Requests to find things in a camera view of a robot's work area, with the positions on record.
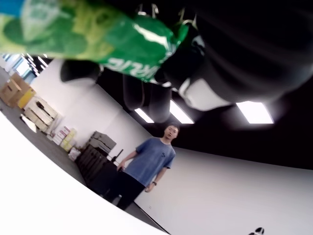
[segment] man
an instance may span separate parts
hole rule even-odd
[[[145,189],[150,192],[165,174],[167,169],[171,168],[175,151],[171,142],[179,132],[179,126],[170,124],[164,131],[162,138],[152,137],[136,148],[118,165],[120,169],[115,182],[112,184],[105,199],[112,202],[118,195],[122,198],[117,204],[122,210],[125,210]],[[133,161],[125,169],[125,162]]]

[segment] man's hand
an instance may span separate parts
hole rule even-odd
[[[155,184],[153,184],[153,183],[149,184],[149,185],[146,187],[145,192],[150,192],[154,187],[155,187]]]
[[[122,170],[125,169],[125,162],[124,162],[124,160],[121,161],[121,163],[117,166],[117,171],[119,171],[120,169],[122,169]]]

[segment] short hair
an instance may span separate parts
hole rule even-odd
[[[178,129],[178,132],[180,131],[180,126],[176,122],[171,122],[171,123],[167,124],[166,128],[169,127],[169,126],[174,126],[174,127],[176,127]]]

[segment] white table surface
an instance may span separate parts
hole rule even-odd
[[[59,168],[0,113],[0,234],[161,235]]]

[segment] fluorescent light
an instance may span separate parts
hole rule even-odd
[[[26,53],[26,54],[32,61],[34,61],[33,57],[31,57],[30,54],[28,54],[28,53]]]
[[[34,68],[34,70],[38,71],[38,69],[35,66],[33,66],[33,65],[31,65],[31,66]]]
[[[262,103],[246,101],[237,103],[250,124],[273,124],[273,120]]]
[[[43,63],[46,67],[48,67],[47,63],[46,63],[45,61],[43,61],[42,58],[40,58],[40,57],[38,56],[38,59],[40,60],[41,63]]]
[[[194,124],[194,121],[174,102],[171,100],[170,112],[173,114],[178,121],[182,124]]]
[[[35,63],[34,63],[34,62],[32,62],[30,59],[28,59],[28,61],[29,61],[30,63],[32,63],[34,66],[36,66],[36,65],[35,65]]]
[[[148,115],[146,115],[141,109],[135,109],[135,112],[138,113],[139,116],[142,117],[147,123],[154,123],[154,121],[149,118]]]

